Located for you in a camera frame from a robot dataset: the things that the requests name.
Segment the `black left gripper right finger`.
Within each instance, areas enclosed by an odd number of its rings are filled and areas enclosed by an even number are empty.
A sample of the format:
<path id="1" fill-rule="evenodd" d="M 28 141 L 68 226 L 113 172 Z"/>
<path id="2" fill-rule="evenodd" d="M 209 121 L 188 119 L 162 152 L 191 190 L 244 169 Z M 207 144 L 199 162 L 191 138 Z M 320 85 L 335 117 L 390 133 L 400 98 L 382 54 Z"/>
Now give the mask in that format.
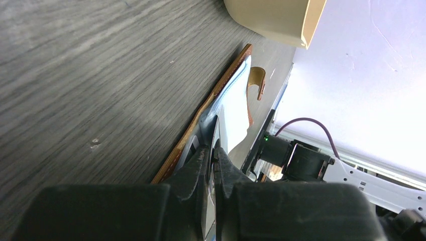
<path id="1" fill-rule="evenodd" d="M 356 187 L 322 180 L 337 164 L 329 156 L 286 140 L 261 140 L 254 154 L 282 166 L 284 180 L 251 181 L 215 143 L 217 240 L 387 239 Z"/>

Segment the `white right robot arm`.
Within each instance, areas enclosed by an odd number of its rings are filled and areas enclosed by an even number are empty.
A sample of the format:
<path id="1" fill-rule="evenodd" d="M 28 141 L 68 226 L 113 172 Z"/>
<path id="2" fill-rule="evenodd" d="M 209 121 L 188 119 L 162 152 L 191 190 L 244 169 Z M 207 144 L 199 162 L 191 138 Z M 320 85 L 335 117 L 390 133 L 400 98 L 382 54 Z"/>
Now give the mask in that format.
<path id="1" fill-rule="evenodd" d="M 271 165 L 279 181 L 354 185 L 374 204 L 390 240 L 425 240 L 425 190 L 383 175 L 372 166 L 342 161 L 329 131 L 332 155 L 297 139 L 283 139 L 268 129 L 274 115 L 271 110 L 242 164 L 242 172 L 251 180 L 268 181 L 263 167 Z"/>

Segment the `thin white card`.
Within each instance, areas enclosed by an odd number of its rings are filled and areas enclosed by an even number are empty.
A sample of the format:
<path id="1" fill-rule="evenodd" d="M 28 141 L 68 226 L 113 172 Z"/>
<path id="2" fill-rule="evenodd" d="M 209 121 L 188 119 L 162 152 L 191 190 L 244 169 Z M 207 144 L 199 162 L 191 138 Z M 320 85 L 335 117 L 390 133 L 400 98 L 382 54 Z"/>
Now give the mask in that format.
<path id="1" fill-rule="evenodd" d="M 208 228 L 204 240 L 216 240 L 216 191 L 215 191 L 215 149 L 220 147 L 220 121 L 216 115 L 212 122 L 214 129 L 212 130 L 210 160 L 208 167 L 208 181 L 207 181 L 207 208 L 206 208 L 206 228 Z"/>

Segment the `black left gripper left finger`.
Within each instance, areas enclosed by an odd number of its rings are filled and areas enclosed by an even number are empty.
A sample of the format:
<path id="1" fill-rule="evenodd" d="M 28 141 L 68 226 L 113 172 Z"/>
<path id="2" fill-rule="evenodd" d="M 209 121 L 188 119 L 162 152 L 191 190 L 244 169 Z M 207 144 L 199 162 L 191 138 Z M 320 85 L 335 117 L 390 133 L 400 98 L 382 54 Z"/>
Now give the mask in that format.
<path id="1" fill-rule="evenodd" d="M 159 184 L 43 189 L 12 240 L 203 240 L 210 147 Z"/>

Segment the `orange leather card holder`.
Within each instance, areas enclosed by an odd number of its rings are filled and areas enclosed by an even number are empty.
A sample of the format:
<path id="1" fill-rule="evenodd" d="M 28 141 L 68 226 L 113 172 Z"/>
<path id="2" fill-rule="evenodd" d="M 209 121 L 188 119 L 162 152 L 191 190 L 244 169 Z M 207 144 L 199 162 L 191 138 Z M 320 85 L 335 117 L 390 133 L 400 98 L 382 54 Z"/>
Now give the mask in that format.
<path id="1" fill-rule="evenodd" d="M 153 184 L 165 181 L 181 169 L 199 146 L 213 146 L 220 140 L 229 153 L 246 137 L 253 124 L 248 89 L 256 86 L 257 99 L 261 100 L 266 75 L 263 68 L 252 66 L 252 50 L 252 44 L 247 44 L 216 83 L 153 178 Z"/>

